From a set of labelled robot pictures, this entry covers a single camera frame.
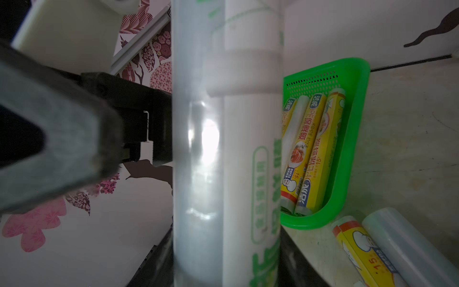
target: plastic wrap roll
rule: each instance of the plastic wrap roll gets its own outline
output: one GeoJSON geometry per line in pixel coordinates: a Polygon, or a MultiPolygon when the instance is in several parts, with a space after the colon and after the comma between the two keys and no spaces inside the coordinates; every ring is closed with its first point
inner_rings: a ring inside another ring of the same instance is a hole
{"type": "Polygon", "coordinates": [[[459,272],[398,211],[383,208],[362,222],[410,286],[459,286],[459,272]]]}
{"type": "Polygon", "coordinates": [[[172,3],[176,286],[277,279],[281,15],[279,0],[172,3]]]}
{"type": "Polygon", "coordinates": [[[301,122],[303,121],[304,113],[308,107],[309,97],[300,96],[298,98],[293,114],[290,118],[290,122],[287,126],[287,130],[282,137],[282,171],[284,172],[287,168],[287,162],[290,158],[290,153],[293,149],[293,143],[297,138],[298,130],[300,129],[301,122]]]}
{"type": "Polygon", "coordinates": [[[304,174],[295,215],[311,215],[322,208],[345,103],[344,89],[333,89],[328,94],[313,152],[304,174]]]}
{"type": "Polygon", "coordinates": [[[280,187],[280,208],[284,212],[293,213],[295,209],[326,102],[327,96],[315,94],[304,113],[280,187]]]}

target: pink flower decal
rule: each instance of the pink flower decal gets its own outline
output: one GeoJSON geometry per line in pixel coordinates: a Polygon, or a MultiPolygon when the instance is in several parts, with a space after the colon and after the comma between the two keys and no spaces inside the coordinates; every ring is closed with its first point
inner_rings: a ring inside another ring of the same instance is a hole
{"type": "Polygon", "coordinates": [[[155,49],[155,51],[161,50],[161,44],[158,42],[153,42],[153,49],[155,49]]]}
{"type": "Polygon", "coordinates": [[[163,55],[166,58],[169,58],[171,56],[171,48],[168,45],[162,45],[161,46],[161,55],[163,55]]]}
{"type": "Polygon", "coordinates": [[[158,41],[161,44],[164,44],[166,42],[166,38],[164,36],[158,36],[158,41]]]}
{"type": "Polygon", "coordinates": [[[21,248],[32,252],[42,247],[45,235],[42,229],[56,228],[61,224],[58,216],[67,214],[65,201],[62,197],[43,203],[25,214],[13,214],[2,230],[4,237],[22,234],[21,248]]]}
{"type": "Polygon", "coordinates": [[[116,181],[111,181],[113,178],[101,182],[101,193],[113,193],[116,187],[116,181]]]}

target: brown tree branch decal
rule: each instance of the brown tree branch decal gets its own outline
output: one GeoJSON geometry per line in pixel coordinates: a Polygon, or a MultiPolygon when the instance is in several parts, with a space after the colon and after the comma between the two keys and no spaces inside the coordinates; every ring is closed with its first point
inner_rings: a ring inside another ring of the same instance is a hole
{"type": "Polygon", "coordinates": [[[419,35],[419,37],[416,40],[414,40],[411,43],[403,45],[403,47],[406,48],[406,47],[417,45],[420,42],[422,42],[425,38],[432,36],[432,35],[447,33],[453,30],[454,28],[456,28],[457,25],[459,25],[459,8],[456,8],[452,10],[451,12],[449,12],[448,15],[446,15],[443,18],[443,20],[440,22],[440,25],[438,25],[437,28],[423,32],[421,35],[419,35]]]}

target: cling film roll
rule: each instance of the cling film roll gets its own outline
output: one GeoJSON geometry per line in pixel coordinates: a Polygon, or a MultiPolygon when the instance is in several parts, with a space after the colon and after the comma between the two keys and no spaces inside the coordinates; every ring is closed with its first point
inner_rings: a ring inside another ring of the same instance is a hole
{"type": "Polygon", "coordinates": [[[311,97],[309,106],[306,108],[280,188],[280,205],[284,212],[293,213],[295,208],[305,167],[313,149],[314,139],[326,102],[327,97],[324,94],[315,94],[311,97]]]}
{"type": "Polygon", "coordinates": [[[295,98],[290,98],[285,103],[284,109],[282,110],[282,136],[284,136],[287,130],[288,123],[290,122],[296,104],[297,100],[295,98]]]}
{"type": "Polygon", "coordinates": [[[174,55],[193,59],[173,63],[176,287],[276,285],[283,12],[280,0],[271,7],[279,9],[244,13],[253,10],[244,0],[171,7],[174,55]]]}
{"type": "Polygon", "coordinates": [[[383,251],[352,216],[332,224],[333,234],[369,287],[408,287],[383,251]]]}
{"type": "Polygon", "coordinates": [[[341,126],[341,117],[346,101],[345,94],[344,89],[337,88],[330,91],[328,95],[295,207],[296,215],[311,215],[322,208],[338,131],[341,126]]]}

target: green plastic basket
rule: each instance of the green plastic basket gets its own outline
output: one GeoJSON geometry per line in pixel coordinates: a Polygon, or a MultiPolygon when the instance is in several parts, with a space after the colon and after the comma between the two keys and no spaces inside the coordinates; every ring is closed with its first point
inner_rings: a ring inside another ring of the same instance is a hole
{"type": "Polygon", "coordinates": [[[364,59],[345,58],[284,78],[284,104],[288,98],[298,98],[301,95],[311,97],[315,93],[328,95],[333,88],[341,87],[346,90],[346,107],[342,116],[341,130],[325,191],[323,208],[305,217],[281,213],[282,225],[303,230],[316,229],[331,222],[341,212],[351,176],[369,74],[370,66],[364,59]]]}

